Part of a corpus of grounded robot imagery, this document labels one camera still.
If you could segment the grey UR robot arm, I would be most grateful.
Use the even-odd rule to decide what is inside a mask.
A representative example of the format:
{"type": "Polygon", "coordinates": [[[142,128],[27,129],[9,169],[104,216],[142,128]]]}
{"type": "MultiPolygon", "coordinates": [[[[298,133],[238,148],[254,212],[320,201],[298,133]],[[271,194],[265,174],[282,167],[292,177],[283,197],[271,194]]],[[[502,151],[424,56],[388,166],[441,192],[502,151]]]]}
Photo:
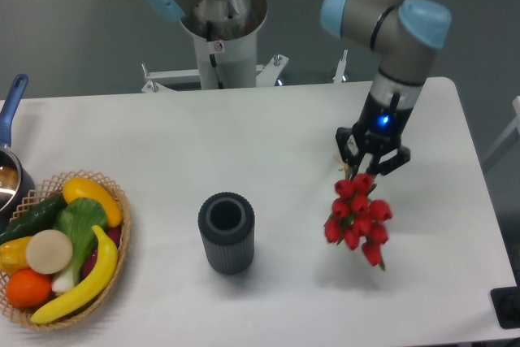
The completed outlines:
{"type": "MultiPolygon", "coordinates": [[[[267,0],[146,0],[192,36],[203,89],[257,87],[257,33],[267,0]]],[[[324,0],[320,23],[342,40],[381,58],[359,119],[339,128],[340,156],[357,171],[385,176],[410,160],[401,135],[451,24],[450,11],[430,0],[324,0]]]]}

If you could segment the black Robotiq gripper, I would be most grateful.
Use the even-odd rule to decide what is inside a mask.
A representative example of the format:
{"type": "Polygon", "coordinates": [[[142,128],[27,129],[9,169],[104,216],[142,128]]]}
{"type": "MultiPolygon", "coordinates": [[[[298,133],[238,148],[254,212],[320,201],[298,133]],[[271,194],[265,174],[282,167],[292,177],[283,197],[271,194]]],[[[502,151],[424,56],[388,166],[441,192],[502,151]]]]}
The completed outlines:
{"type": "Polygon", "coordinates": [[[373,154],[366,169],[372,176],[385,176],[410,161],[410,149],[401,146],[401,135],[422,88],[423,84],[405,84],[384,73],[376,74],[353,129],[336,130],[341,160],[353,173],[358,173],[363,153],[373,154]],[[395,155],[381,160],[394,150],[395,155]]]}

